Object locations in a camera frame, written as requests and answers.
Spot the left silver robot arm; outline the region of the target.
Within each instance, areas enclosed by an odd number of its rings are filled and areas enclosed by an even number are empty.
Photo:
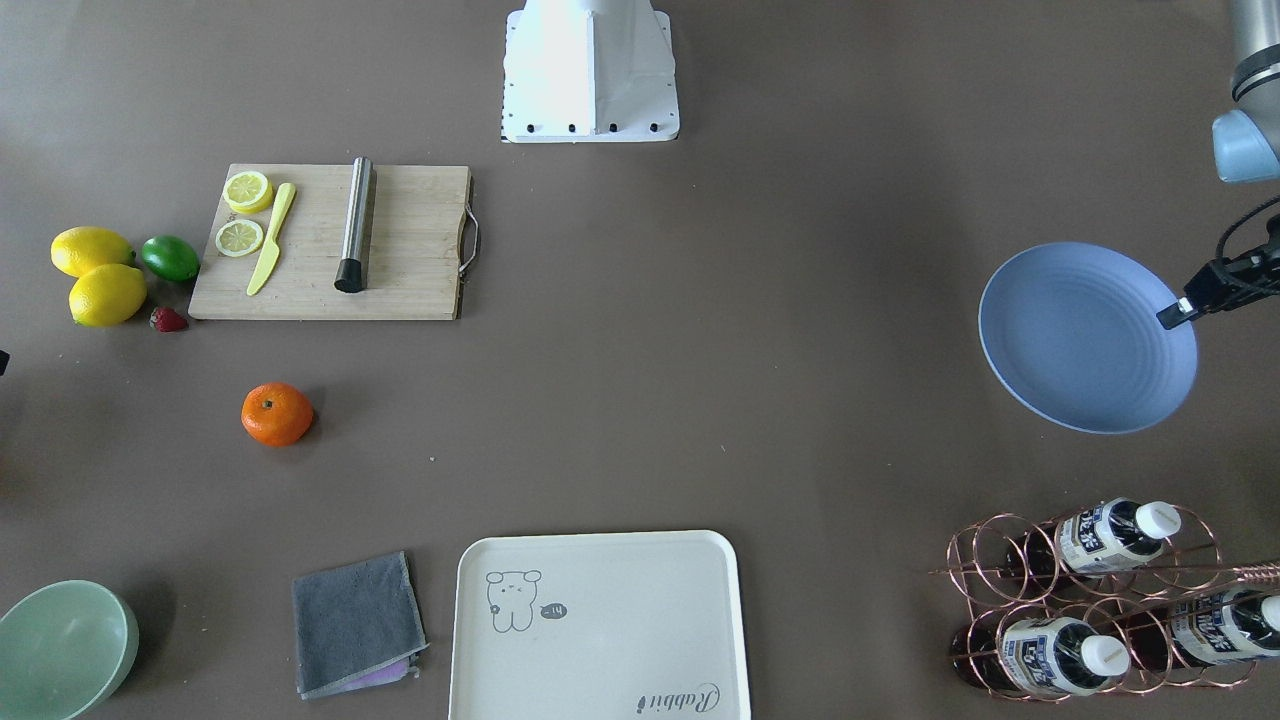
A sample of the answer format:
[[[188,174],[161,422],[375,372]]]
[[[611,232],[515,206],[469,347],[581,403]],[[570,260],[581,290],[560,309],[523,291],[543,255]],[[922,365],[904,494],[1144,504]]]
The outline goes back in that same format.
[[[1229,83],[1234,108],[1213,120],[1211,135],[1219,178],[1229,184],[1279,178],[1279,4],[1230,4],[1235,65]],[[1236,258],[1226,256],[1231,236],[1263,211],[1277,211],[1271,197],[1233,222],[1213,256],[1185,284],[1183,296],[1157,314],[1171,331],[1204,315],[1231,311],[1277,295],[1279,219],[1265,224],[1267,240]]]

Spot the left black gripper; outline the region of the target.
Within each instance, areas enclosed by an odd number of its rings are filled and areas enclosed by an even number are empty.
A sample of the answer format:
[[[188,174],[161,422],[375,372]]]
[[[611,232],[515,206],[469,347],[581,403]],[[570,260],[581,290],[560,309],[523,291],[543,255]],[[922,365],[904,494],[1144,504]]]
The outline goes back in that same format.
[[[1157,313],[1160,325],[1172,331],[1193,316],[1225,313],[1260,299],[1277,296],[1279,283],[1279,217],[1271,215],[1265,229],[1267,241],[1230,259],[1225,258],[1226,242],[1247,223],[1233,223],[1215,246],[1213,258],[1184,286],[1184,297]]]

